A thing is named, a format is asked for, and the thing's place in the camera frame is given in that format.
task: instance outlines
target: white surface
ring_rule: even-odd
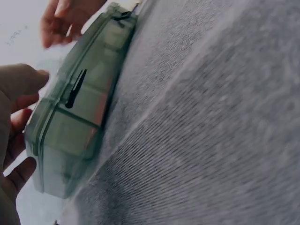
[[[126,8],[136,0],[108,0],[119,2]],[[48,0],[9,0],[0,6],[0,65],[27,63],[34,68],[56,72],[63,55],[72,47],[55,47],[45,51],[40,44],[38,25]],[[83,30],[104,10],[103,7],[87,23]],[[6,171],[7,175],[26,158],[23,152]],[[32,180],[21,190],[17,198],[17,210],[22,225],[52,225],[59,216],[63,201],[56,197],[35,191]]]

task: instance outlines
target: fingernail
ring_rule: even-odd
[[[38,72],[43,76],[49,76],[49,72],[43,69],[38,70]]]
[[[64,9],[67,9],[70,6],[70,2],[68,0],[60,0],[58,4],[58,11],[62,11]]]

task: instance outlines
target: hand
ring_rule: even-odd
[[[38,91],[49,74],[28,65],[0,66],[0,223],[20,225],[16,197],[36,168],[33,158],[25,159],[7,177],[4,170],[25,149],[23,130],[31,110],[38,101]],[[11,114],[21,112],[11,119]]]
[[[45,48],[67,44],[81,36],[84,24],[106,0],[50,0],[41,19],[40,32]]]

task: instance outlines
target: textured fabric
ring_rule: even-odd
[[[147,1],[60,225],[300,224],[299,71],[299,0]]]

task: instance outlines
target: translucent green plastic box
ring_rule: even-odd
[[[35,188],[67,198],[98,157],[137,16],[112,3],[66,56],[25,129]]]

